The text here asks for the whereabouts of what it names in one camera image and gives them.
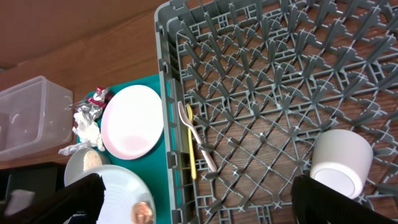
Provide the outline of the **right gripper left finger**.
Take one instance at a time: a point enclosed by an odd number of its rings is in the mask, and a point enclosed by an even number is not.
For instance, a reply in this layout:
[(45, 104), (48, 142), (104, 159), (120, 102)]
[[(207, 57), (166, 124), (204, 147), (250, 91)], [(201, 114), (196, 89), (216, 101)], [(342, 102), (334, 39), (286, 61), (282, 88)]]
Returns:
[(12, 215), (1, 215), (1, 223), (63, 223), (78, 212), (85, 223), (96, 223), (104, 203), (103, 178), (90, 174), (55, 195)]

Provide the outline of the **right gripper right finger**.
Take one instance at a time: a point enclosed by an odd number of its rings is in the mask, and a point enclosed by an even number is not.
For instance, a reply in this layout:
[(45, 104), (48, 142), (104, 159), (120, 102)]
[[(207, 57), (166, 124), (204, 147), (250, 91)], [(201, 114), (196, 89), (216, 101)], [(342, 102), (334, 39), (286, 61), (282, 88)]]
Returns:
[(290, 192), (300, 224), (391, 224), (393, 220), (372, 211), (306, 175), (297, 176)]

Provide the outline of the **grey round plate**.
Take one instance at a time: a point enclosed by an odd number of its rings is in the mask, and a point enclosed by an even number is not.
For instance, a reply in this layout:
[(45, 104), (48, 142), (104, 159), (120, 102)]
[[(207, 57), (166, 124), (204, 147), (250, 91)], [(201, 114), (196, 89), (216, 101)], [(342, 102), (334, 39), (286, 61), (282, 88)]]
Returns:
[(110, 164), (87, 171), (67, 167), (64, 184), (68, 186), (89, 174), (98, 174), (103, 179), (106, 188), (97, 223), (134, 223), (133, 209), (140, 204), (145, 205), (146, 214), (151, 214), (148, 223), (156, 222), (153, 196), (138, 175), (126, 168)]

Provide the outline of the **white cup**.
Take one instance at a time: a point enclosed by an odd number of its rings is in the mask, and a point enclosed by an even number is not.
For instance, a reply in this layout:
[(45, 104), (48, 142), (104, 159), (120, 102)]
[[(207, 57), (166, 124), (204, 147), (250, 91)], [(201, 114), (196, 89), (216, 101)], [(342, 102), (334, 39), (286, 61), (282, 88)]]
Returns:
[(344, 129), (321, 133), (315, 141), (310, 177), (354, 199), (363, 191), (373, 161), (371, 145)]

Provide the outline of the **brown food scrap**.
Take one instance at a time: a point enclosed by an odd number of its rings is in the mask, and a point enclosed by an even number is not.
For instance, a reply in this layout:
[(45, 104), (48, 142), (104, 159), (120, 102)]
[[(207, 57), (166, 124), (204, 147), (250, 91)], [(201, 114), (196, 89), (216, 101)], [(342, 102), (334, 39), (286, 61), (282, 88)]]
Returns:
[(153, 224), (154, 213), (147, 202), (137, 202), (131, 211), (131, 220), (134, 224)]

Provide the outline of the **pink round plate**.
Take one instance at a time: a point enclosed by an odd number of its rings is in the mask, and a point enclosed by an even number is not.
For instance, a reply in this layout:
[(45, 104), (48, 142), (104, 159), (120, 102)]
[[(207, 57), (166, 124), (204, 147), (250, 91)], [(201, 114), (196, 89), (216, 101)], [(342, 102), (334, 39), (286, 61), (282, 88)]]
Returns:
[(128, 86), (117, 92), (101, 119), (105, 148), (123, 160), (147, 154), (163, 130), (162, 100), (155, 90), (144, 85)]

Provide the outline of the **yellow plastic spoon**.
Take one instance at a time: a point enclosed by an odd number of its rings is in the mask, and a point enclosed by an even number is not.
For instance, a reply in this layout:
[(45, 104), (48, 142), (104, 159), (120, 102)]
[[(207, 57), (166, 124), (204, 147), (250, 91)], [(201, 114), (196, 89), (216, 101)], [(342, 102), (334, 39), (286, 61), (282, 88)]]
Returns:
[[(186, 111), (189, 121), (192, 123), (193, 121), (193, 110), (189, 104), (186, 104)], [(190, 153), (190, 167), (191, 167), (191, 177), (193, 180), (197, 178), (197, 170), (195, 165), (195, 154), (193, 150), (193, 139), (192, 139), (192, 131), (188, 128), (188, 146)]]

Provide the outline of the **grey dishwasher rack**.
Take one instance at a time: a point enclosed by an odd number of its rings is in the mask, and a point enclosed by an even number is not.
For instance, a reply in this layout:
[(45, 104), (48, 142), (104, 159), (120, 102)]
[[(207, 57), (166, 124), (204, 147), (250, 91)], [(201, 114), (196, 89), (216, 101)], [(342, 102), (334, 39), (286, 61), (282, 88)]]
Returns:
[(396, 1), (168, 1), (154, 22), (172, 223), (295, 223), (294, 178), (331, 129), (371, 145), (357, 201), (397, 220)]

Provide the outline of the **black plastic tray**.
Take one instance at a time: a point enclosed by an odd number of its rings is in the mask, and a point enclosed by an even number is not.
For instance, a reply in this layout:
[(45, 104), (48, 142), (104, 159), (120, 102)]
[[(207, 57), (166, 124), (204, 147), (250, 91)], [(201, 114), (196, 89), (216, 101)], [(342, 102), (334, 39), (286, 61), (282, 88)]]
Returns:
[(1, 200), (9, 200), (13, 190), (35, 193), (33, 203), (43, 201), (64, 188), (66, 165), (45, 162), (29, 166), (1, 169)]

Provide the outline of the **grey bowl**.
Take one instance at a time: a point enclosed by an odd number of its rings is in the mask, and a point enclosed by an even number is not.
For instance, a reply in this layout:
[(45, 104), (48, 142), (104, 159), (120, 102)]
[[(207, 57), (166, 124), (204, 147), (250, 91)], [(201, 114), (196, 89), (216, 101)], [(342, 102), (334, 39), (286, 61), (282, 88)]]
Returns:
[[(94, 150), (92, 148), (84, 148), (80, 149), (76, 153), (74, 153), (69, 159), (64, 173), (64, 185), (70, 185), (78, 176), (84, 173), (87, 170), (83, 170), (83, 157), (87, 151)], [(103, 162), (102, 165), (110, 164), (111, 161), (104, 154), (96, 151), (100, 156)]]

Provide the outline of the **white rice heap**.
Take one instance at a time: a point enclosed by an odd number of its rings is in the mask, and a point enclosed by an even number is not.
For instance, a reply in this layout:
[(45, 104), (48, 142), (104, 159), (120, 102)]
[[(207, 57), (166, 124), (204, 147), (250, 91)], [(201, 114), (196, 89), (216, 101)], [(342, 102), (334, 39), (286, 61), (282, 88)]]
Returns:
[(87, 151), (83, 157), (83, 170), (90, 170), (103, 164), (101, 156), (94, 150)]

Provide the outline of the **crumpled white napkin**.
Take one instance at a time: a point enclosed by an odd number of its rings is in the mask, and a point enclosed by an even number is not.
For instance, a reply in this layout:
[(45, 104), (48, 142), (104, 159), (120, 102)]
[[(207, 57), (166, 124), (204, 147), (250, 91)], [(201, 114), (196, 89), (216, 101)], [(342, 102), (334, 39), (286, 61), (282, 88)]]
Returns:
[(98, 124), (82, 111), (76, 112), (73, 117), (77, 123), (77, 127), (73, 127), (72, 131), (79, 137), (80, 142), (64, 147), (58, 153), (63, 156), (69, 156), (80, 149), (94, 147), (99, 151), (105, 151)]

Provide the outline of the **teal serving tray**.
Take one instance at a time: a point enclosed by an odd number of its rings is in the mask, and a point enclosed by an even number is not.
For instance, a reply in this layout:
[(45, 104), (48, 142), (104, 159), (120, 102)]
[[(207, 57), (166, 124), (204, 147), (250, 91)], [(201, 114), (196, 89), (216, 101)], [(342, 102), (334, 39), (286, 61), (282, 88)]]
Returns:
[[(122, 89), (132, 85), (148, 86), (159, 96), (161, 95), (159, 74), (109, 86), (108, 88), (112, 93), (116, 94)], [(162, 133), (157, 144), (147, 154), (138, 159), (118, 159), (108, 151), (103, 152), (103, 154), (110, 159), (112, 164), (131, 170), (145, 182), (154, 198), (156, 223), (171, 224), (172, 219), (170, 213), (169, 180), (164, 133)]]

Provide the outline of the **clear plastic bin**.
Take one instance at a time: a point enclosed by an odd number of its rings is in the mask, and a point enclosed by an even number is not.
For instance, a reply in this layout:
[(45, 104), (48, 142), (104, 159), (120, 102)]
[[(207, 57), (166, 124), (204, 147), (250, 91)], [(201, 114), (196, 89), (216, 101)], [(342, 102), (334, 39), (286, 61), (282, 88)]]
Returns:
[(1, 92), (1, 160), (72, 140), (72, 91), (37, 76)]

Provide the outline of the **silver red foil wrapper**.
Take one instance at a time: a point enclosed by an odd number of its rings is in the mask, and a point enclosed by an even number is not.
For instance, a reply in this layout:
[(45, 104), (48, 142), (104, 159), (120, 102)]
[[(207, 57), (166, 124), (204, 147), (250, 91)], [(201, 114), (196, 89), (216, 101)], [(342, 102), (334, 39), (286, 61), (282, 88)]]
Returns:
[(65, 109), (83, 112), (90, 119), (96, 121), (103, 113), (103, 110), (112, 99), (114, 94), (110, 88), (98, 86), (92, 96), (87, 96), (78, 103), (70, 104)]

